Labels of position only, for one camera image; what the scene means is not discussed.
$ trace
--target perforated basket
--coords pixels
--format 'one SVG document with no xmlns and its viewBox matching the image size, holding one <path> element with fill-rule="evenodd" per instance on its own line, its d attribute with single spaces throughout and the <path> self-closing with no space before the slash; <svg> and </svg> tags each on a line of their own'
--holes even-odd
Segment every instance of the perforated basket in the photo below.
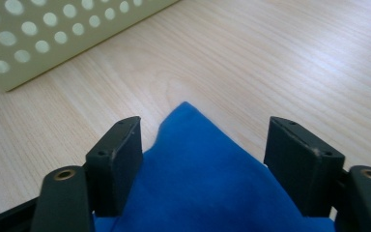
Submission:
<svg viewBox="0 0 371 232">
<path fill-rule="evenodd" d="M 0 89 L 11 90 L 178 0 L 0 0 Z"/>
</svg>

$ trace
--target basket hole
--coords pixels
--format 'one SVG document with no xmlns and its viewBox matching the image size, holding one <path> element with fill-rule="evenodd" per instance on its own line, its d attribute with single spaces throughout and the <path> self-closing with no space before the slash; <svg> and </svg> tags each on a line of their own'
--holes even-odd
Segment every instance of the basket hole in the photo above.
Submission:
<svg viewBox="0 0 371 232">
<path fill-rule="evenodd" d="M 68 41 L 68 35 L 65 32 L 56 32 L 55 41 L 58 44 L 65 44 Z"/>
<path fill-rule="evenodd" d="M 116 13 L 114 12 L 113 9 L 108 8 L 108 9 L 104 12 L 104 16 L 105 16 L 108 20 L 112 20 L 112 19 L 116 16 Z"/>
<path fill-rule="evenodd" d="M 94 6 L 93 0 L 82 0 L 82 7 L 86 10 L 92 10 Z"/>
<path fill-rule="evenodd" d="M 13 15 L 22 15 L 23 6 L 18 0 L 7 0 L 5 2 L 6 10 Z"/>
<path fill-rule="evenodd" d="M 51 27 L 56 26 L 56 24 L 57 24 L 57 16 L 54 13 L 46 13 L 43 16 L 43 21 L 48 26 L 51 26 Z"/>
<path fill-rule="evenodd" d="M 123 1 L 123 2 L 120 4 L 120 11 L 121 11 L 122 13 L 127 13 L 129 9 L 130 9 L 130 5 L 128 4 L 127 1 Z"/>
<path fill-rule="evenodd" d="M 43 6 L 44 4 L 46 4 L 46 0 L 32 0 L 32 3 L 41 7 Z"/>
<path fill-rule="evenodd" d="M 143 0 L 133 0 L 134 6 L 140 7 L 143 4 Z"/>
<path fill-rule="evenodd" d="M 100 18 L 96 15 L 93 15 L 89 18 L 89 24 L 92 27 L 99 27 L 100 26 Z"/>
<path fill-rule="evenodd" d="M 7 46 L 14 45 L 16 37 L 9 31 L 0 32 L 0 43 Z"/>
<path fill-rule="evenodd" d="M 35 43 L 35 49 L 40 53 L 47 53 L 50 50 L 50 46 L 46 41 L 38 41 Z"/>
<path fill-rule="evenodd" d="M 68 18 L 73 18 L 76 16 L 76 7 L 72 4 L 68 4 L 65 7 L 63 7 L 63 14 L 65 14 Z"/>
<path fill-rule="evenodd" d="M 14 58 L 19 63 L 26 63 L 30 61 L 31 55 L 25 50 L 19 50 L 14 53 Z"/>
<path fill-rule="evenodd" d="M 21 28 L 23 33 L 27 36 L 35 36 L 38 34 L 38 27 L 31 21 L 23 22 Z"/>
<path fill-rule="evenodd" d="M 81 23 L 75 23 L 71 29 L 76 36 L 81 36 L 84 33 L 84 27 Z"/>
<path fill-rule="evenodd" d="M 0 73 L 7 73 L 11 67 L 5 61 L 0 60 Z"/>
</svg>

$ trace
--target wooden table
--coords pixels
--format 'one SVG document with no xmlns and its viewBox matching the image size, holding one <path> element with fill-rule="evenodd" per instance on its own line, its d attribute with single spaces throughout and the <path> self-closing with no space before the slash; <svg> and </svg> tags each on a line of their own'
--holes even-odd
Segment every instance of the wooden table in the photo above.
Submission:
<svg viewBox="0 0 371 232">
<path fill-rule="evenodd" d="M 371 1 L 184 0 L 0 92 L 0 212 L 142 117 L 144 150 L 181 102 L 258 160 L 270 116 L 371 165 Z"/>
</svg>

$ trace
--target white plastic basket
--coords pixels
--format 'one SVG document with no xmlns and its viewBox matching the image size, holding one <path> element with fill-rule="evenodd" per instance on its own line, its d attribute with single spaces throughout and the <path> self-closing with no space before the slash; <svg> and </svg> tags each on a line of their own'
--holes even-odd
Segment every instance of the white plastic basket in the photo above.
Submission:
<svg viewBox="0 0 371 232">
<path fill-rule="evenodd" d="M 178 0 L 0 0 L 0 89 L 8 91 Z"/>
</svg>

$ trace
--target table surface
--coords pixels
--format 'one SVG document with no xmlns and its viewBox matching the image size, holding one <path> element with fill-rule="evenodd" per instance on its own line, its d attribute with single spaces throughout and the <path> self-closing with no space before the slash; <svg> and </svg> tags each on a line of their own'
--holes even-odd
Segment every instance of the table surface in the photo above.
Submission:
<svg viewBox="0 0 371 232">
<path fill-rule="evenodd" d="M 190 102 L 258 160 L 270 116 L 371 165 L 371 1 L 185 0 L 0 92 L 0 213 L 81 165 L 117 121 L 142 117 L 143 150 Z"/>
</svg>

